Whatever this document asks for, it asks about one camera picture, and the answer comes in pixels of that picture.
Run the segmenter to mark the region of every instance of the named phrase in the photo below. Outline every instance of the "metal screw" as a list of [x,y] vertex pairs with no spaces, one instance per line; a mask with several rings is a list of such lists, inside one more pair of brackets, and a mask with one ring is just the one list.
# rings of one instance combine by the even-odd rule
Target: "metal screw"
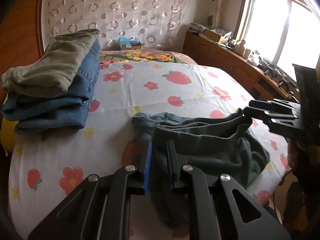
[[136,170],[136,166],[134,166],[134,165],[127,165],[126,167],[125,167],[125,170],[126,171],[135,171]]
[[193,170],[193,167],[191,165],[184,165],[182,168],[184,171],[192,171]]
[[90,175],[90,176],[88,177],[88,181],[90,181],[90,182],[95,182],[95,181],[97,181],[97,180],[98,180],[98,176],[95,175],[95,174],[92,174],[92,175]]
[[229,181],[229,180],[231,180],[231,177],[230,177],[230,175],[228,175],[228,174],[222,174],[222,175],[220,176],[220,178],[221,178],[221,180],[223,180],[223,181]]

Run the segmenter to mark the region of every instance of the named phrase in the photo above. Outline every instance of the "white bed sheet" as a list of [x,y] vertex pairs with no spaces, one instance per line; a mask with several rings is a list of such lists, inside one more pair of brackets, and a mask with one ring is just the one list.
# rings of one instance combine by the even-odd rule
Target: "white bed sheet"
[[[84,129],[56,129],[45,141],[40,135],[17,138],[9,202],[13,223],[24,239],[88,175],[106,176],[121,167],[124,148],[134,138],[130,120],[136,112],[216,118],[244,108],[253,98],[217,68],[130,62],[100,70],[93,99],[97,109],[89,113]],[[250,129],[270,153],[270,163],[248,189],[264,203],[286,171],[287,143],[260,120]],[[172,238],[149,196],[132,197],[130,220],[131,240]]]

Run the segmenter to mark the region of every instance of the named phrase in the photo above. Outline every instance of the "wooden headboard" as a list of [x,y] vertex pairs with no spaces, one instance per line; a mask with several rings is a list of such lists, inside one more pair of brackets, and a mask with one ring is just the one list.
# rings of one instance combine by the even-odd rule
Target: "wooden headboard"
[[[29,65],[43,55],[42,0],[15,0],[0,23],[0,74]],[[2,105],[6,92],[0,89]]]

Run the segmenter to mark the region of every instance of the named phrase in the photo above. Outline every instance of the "stack of folded clothes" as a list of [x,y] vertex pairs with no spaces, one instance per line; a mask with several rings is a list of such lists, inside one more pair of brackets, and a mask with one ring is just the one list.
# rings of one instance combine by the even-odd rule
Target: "stack of folded clothes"
[[55,36],[40,60],[2,75],[2,87],[9,91],[2,113],[19,121],[15,133],[84,128],[100,69],[98,35],[88,29]]

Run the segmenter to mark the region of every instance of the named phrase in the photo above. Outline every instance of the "folded clothes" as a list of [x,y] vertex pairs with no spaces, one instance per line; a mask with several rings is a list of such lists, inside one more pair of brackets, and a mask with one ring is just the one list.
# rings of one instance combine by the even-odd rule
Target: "folded clothes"
[[88,29],[52,37],[41,59],[2,75],[3,89],[39,98],[66,92],[98,35],[98,30]]
[[186,197],[172,194],[168,184],[166,142],[173,140],[176,152],[204,173],[230,174],[247,188],[269,162],[269,153],[248,132],[252,119],[241,109],[221,119],[187,118],[170,113],[132,118],[139,143],[153,141],[154,158],[150,194],[161,220],[170,227],[188,225]]
[[84,128],[99,75],[99,54],[100,44],[96,40],[84,57],[68,91],[58,97],[35,98],[9,92],[2,113],[9,121],[19,121],[15,133],[34,134],[64,126]]

